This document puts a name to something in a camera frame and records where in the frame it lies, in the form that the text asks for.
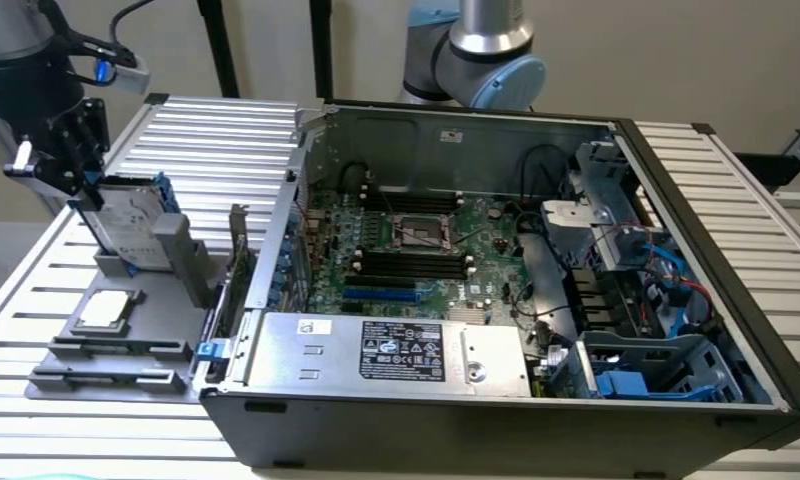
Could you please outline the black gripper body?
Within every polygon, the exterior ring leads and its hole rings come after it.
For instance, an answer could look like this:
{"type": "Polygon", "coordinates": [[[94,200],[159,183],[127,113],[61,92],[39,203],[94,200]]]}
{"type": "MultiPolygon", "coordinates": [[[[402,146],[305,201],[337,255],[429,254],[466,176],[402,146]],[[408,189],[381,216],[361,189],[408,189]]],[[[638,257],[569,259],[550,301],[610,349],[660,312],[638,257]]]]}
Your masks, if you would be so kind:
{"type": "Polygon", "coordinates": [[[0,60],[0,119],[14,140],[85,172],[102,170],[110,138],[103,101],[85,96],[67,57],[38,52],[0,60]]]}

